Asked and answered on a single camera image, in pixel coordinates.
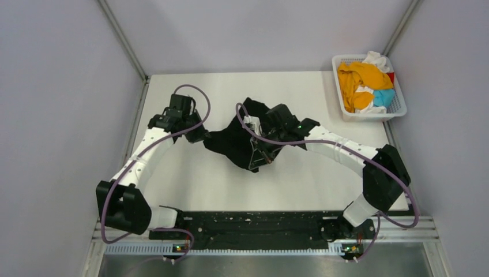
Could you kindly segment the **black t shirt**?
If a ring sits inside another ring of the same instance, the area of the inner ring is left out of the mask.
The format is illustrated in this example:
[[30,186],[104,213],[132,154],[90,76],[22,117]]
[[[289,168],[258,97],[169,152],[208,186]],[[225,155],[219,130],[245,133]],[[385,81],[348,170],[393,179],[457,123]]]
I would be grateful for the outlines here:
[[[267,113],[277,110],[281,104],[272,108],[264,103],[246,98],[243,107],[247,110],[248,115],[257,117],[263,125],[264,132],[271,131],[273,125]],[[238,117],[234,116],[229,125],[221,131],[209,133],[209,137],[204,140],[206,149],[226,156],[234,165],[241,169],[259,172],[259,168],[250,168],[250,162],[253,155],[253,147],[250,142],[251,134],[242,128]]]

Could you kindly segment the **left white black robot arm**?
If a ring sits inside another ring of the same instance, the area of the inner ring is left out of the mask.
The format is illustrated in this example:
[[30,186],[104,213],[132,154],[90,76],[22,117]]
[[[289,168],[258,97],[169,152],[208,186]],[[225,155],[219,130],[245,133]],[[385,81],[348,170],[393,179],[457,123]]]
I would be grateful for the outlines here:
[[138,235],[163,228],[170,238],[183,235],[185,223],[178,219],[178,210],[152,203],[146,187],[160,160],[180,136],[190,143],[206,136],[195,104],[189,96],[173,94],[168,107],[149,120],[126,164],[109,181],[99,182],[96,198],[104,227]]

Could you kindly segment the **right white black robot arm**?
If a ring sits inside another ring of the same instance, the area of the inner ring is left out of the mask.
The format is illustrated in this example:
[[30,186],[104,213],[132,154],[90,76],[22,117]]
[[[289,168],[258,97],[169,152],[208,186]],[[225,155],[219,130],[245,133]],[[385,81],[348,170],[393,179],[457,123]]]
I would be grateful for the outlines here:
[[362,179],[362,192],[343,210],[338,222],[340,234],[353,238],[371,216],[384,216],[397,199],[408,194],[410,177],[398,150],[389,144],[375,148],[339,136],[311,118],[298,120],[289,108],[279,104],[266,113],[267,132],[259,118],[252,117],[241,103],[235,107],[244,130],[258,145],[297,146],[341,164]]

